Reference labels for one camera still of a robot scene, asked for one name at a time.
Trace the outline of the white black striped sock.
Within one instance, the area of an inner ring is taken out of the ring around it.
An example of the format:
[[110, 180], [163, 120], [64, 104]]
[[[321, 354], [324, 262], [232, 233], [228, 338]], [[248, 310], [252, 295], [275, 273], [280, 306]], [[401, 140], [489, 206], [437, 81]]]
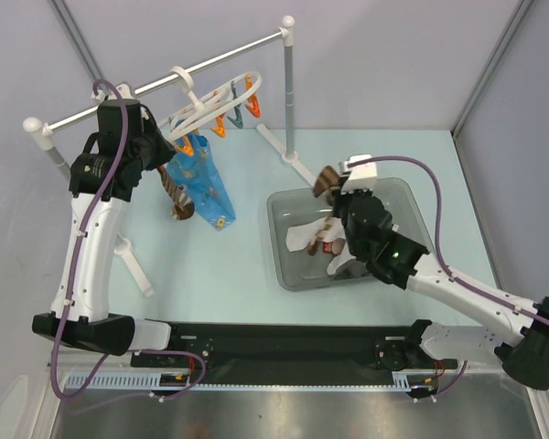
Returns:
[[334, 217], [320, 218], [307, 224], [290, 227], [285, 237], [285, 246], [290, 252], [312, 249], [317, 243], [334, 237], [339, 220]]

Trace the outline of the red reindeer sock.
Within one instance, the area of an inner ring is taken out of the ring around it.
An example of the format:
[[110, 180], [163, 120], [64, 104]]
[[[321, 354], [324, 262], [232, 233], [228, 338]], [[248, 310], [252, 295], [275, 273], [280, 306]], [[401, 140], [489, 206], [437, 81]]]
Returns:
[[322, 251], [326, 254], [340, 255], [345, 246], [343, 239], [335, 239], [334, 241], [324, 241], [322, 244]]

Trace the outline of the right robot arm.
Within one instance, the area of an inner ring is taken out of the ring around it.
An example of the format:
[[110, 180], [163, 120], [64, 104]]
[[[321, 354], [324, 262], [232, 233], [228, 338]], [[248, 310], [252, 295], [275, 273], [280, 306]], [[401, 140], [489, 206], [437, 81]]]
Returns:
[[375, 279], [422, 294], [476, 321], [450, 336], [444, 327], [414, 323], [404, 357], [415, 367], [452, 358], [498, 363], [522, 385], [549, 389], [549, 297], [539, 302], [497, 288], [478, 286], [449, 268], [438, 252], [393, 227], [393, 217], [370, 191], [331, 191], [351, 256]]

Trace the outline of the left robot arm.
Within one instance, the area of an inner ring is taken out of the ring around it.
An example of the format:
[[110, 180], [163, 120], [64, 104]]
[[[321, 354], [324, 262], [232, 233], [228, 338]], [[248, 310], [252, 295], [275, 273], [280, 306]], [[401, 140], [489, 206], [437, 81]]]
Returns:
[[109, 281], [124, 213], [145, 171], [175, 151], [140, 101], [108, 100], [98, 130], [70, 167], [71, 228], [59, 290], [50, 310], [34, 316], [34, 334], [71, 348], [122, 356], [151, 349], [164, 366], [178, 363], [182, 342], [168, 323], [113, 314]]

